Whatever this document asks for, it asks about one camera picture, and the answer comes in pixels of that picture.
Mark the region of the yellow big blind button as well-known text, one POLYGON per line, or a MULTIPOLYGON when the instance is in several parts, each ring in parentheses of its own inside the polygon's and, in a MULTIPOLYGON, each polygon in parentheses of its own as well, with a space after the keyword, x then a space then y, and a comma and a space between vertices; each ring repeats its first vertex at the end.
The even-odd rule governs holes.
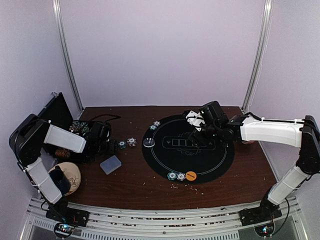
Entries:
POLYGON ((188 181, 193 182, 197 179, 197 174, 194 171, 188 171, 185 173, 185 178, 188 181))

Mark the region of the blue green 50 chip stack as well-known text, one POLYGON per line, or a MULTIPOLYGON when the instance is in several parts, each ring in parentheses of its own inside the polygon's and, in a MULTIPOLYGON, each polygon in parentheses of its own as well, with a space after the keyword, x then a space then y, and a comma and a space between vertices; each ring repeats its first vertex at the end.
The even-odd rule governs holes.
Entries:
POLYGON ((125 141, 120 141, 120 142, 118 143, 118 148, 119 148, 119 149, 125 149, 126 147, 127 147, 127 144, 126 144, 125 141))

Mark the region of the blue cream 10 chip stack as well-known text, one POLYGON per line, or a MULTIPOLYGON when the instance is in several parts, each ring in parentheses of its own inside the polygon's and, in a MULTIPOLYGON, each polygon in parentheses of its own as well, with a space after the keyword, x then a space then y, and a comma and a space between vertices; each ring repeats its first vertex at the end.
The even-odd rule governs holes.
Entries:
POLYGON ((134 137, 130 137, 126 141, 129 147, 135 147, 137 145, 137 140, 134 137))

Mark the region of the blue playing card deck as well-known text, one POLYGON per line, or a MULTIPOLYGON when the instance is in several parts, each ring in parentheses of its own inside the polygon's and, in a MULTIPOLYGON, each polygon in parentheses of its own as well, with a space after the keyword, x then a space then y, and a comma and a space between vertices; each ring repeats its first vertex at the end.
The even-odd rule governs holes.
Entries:
POLYGON ((115 155, 109 157, 100 164, 100 168, 104 171, 106 175, 111 174, 121 166, 122 162, 115 155))

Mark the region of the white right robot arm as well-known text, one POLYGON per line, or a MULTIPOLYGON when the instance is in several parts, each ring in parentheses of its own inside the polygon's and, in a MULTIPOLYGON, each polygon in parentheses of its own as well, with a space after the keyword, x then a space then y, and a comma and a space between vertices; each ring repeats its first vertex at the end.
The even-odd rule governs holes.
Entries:
POLYGON ((186 121, 194 127, 189 140, 196 146, 215 139, 223 142, 268 142, 299 149, 298 159, 288 172, 270 188, 262 206, 256 210, 259 220, 268 220, 276 207, 313 175, 320 172, 320 130, 313 116, 282 120, 258 117, 251 112, 228 118, 217 101, 201 106, 197 112, 186 110, 186 121))

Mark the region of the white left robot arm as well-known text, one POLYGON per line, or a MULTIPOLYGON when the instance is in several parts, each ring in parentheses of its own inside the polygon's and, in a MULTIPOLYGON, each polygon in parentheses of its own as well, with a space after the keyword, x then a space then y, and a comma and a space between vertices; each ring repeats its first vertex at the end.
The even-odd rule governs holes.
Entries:
POLYGON ((44 166, 42 152, 65 159, 89 161, 103 155, 115 155, 117 142, 111 139, 111 125, 103 121, 74 120, 66 128, 31 113, 9 137, 18 165, 45 200, 53 204, 52 213, 61 222, 72 218, 72 211, 59 202, 65 192, 57 186, 44 166))

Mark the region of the clear acrylic dealer button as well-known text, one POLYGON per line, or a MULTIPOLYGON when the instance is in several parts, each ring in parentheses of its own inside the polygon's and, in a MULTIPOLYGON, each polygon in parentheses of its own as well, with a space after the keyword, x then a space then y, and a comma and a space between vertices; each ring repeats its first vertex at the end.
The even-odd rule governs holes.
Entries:
POLYGON ((152 137, 147 137, 143 140, 143 146, 145 148, 152 148, 156 144, 155 140, 152 137))

